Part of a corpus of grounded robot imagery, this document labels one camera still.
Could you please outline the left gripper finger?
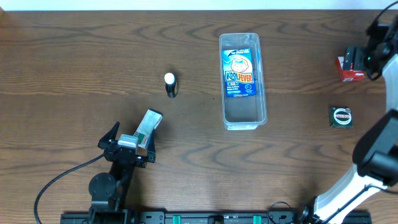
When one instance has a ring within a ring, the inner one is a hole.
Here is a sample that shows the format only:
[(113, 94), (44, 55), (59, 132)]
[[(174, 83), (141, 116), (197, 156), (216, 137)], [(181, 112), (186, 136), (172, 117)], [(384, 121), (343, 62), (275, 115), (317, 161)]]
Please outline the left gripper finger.
[(115, 125), (99, 140), (98, 147), (100, 149), (109, 149), (117, 143), (116, 136), (118, 133), (120, 122)]
[(155, 159), (155, 130), (153, 129), (149, 136), (147, 145), (147, 162), (154, 163)]

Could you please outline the white green medicine box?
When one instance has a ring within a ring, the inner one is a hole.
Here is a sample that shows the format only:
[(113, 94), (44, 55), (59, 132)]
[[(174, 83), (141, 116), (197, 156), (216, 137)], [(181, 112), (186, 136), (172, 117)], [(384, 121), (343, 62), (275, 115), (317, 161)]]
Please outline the white green medicine box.
[(160, 113), (157, 113), (152, 110), (147, 110), (145, 113), (140, 125), (136, 129), (134, 136), (138, 138), (138, 146), (146, 149), (149, 144), (150, 136), (155, 130), (160, 122), (162, 121), (163, 116)]

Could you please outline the red small box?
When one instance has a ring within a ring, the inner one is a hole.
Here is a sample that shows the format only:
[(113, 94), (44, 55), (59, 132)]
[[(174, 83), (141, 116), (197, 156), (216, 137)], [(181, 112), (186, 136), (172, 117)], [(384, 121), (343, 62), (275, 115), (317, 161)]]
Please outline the red small box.
[(350, 63), (349, 70), (343, 70), (344, 61), (344, 57), (337, 57), (336, 59), (336, 67), (342, 82), (360, 81), (364, 78), (364, 71), (354, 70), (353, 63)]

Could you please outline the dark bottle white cap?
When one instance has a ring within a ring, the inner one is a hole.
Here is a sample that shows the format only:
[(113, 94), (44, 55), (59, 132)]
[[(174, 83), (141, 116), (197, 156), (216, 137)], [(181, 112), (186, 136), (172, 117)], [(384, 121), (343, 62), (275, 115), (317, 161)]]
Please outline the dark bottle white cap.
[(166, 73), (164, 76), (165, 90), (169, 98), (175, 98), (178, 94), (178, 83), (173, 73)]

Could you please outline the blue Kool Fever box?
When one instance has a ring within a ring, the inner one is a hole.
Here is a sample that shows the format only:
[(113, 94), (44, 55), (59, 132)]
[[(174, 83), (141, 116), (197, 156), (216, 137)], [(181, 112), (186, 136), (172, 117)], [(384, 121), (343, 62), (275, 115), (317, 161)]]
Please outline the blue Kool Fever box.
[(221, 62), (227, 97), (246, 97), (256, 94), (250, 48), (223, 50)]

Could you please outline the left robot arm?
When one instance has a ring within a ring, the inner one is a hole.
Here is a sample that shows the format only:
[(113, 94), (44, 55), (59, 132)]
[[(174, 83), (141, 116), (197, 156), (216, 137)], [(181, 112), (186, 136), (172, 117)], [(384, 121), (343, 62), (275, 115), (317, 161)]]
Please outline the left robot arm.
[(116, 139), (119, 122), (99, 140), (98, 147), (103, 157), (112, 163), (109, 172), (95, 175), (88, 190), (91, 195), (89, 223), (139, 223), (139, 213), (125, 208), (127, 193), (136, 168), (145, 168), (155, 162), (154, 133), (149, 134), (145, 156), (136, 153), (138, 138), (124, 135)]

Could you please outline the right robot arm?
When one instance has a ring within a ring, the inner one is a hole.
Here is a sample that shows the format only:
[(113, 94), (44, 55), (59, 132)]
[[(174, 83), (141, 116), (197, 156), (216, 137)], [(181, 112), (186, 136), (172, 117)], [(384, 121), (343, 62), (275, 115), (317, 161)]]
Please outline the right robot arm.
[(358, 141), (353, 164), (328, 191), (307, 206), (300, 223), (342, 223), (358, 205), (397, 184), (397, 21), (374, 21), (366, 47), (351, 47), (346, 56), (355, 70), (386, 85), (385, 115)]

